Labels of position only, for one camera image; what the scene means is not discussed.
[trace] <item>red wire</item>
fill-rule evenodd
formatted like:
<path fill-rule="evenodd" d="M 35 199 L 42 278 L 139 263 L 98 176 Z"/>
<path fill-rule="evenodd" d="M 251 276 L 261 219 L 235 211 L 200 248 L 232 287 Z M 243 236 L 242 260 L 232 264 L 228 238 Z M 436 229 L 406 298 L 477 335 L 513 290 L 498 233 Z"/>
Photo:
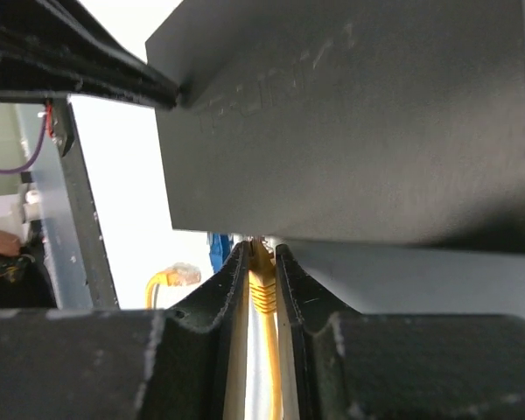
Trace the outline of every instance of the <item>red wire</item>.
<path fill-rule="evenodd" d="M 45 106 L 45 123 L 46 123 L 46 134 L 50 138 L 54 137 L 54 129 L 53 129 L 53 105 L 50 103 L 47 103 Z"/>

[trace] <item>yellow ethernet cable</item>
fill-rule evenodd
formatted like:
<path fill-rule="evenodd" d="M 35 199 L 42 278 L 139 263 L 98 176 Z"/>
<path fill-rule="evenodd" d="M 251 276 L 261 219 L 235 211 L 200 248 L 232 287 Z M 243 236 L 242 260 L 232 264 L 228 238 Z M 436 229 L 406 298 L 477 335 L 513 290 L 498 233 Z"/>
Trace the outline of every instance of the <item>yellow ethernet cable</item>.
<path fill-rule="evenodd" d="M 277 285 L 273 255 L 259 240 L 251 241 L 248 282 L 251 298 L 260 314 L 264 340 L 270 368 L 270 420 L 282 418 L 282 389 L 280 381 L 280 360 L 278 355 L 277 328 L 274 314 L 277 311 Z"/>
<path fill-rule="evenodd" d="M 146 285 L 146 309 L 156 306 L 154 291 L 158 286 L 190 286 L 197 283 L 200 283 L 200 270 L 183 262 L 158 272 Z"/>

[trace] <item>blue object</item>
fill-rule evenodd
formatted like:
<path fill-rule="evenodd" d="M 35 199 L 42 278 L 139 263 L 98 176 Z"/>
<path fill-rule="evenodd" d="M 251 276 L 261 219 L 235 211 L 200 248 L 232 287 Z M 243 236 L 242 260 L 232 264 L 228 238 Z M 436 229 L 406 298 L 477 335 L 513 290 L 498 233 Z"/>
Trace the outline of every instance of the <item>blue object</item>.
<path fill-rule="evenodd" d="M 234 241 L 228 234 L 208 234 L 208 243 L 210 244 L 210 263 L 213 272 L 217 273 L 228 259 Z"/>

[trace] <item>dark gray panel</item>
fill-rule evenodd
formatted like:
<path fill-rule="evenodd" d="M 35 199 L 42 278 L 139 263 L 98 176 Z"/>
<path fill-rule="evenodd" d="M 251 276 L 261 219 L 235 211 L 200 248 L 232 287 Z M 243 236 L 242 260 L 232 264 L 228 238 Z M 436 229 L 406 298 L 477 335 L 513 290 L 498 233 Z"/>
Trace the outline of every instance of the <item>dark gray panel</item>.
<path fill-rule="evenodd" d="M 303 268 L 364 313 L 525 318 L 525 256 L 289 241 Z"/>
<path fill-rule="evenodd" d="M 525 252 L 520 1 L 186 0 L 147 48 L 175 228 Z"/>

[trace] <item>metal frame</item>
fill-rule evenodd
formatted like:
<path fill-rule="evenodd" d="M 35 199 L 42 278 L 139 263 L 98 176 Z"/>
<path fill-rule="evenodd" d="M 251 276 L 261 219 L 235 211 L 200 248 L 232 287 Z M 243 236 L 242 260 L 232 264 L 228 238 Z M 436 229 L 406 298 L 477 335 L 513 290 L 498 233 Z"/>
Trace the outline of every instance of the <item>metal frame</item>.
<path fill-rule="evenodd" d="M 66 138 L 57 139 L 56 144 L 47 138 L 31 168 L 40 193 L 45 266 L 59 308 L 118 308 L 74 118 L 66 100 L 55 104 L 56 108 L 61 106 L 56 118 L 62 118 Z M 39 105 L 17 105 L 28 153 L 38 140 L 42 110 Z M 69 149 L 63 147 L 71 142 Z"/>

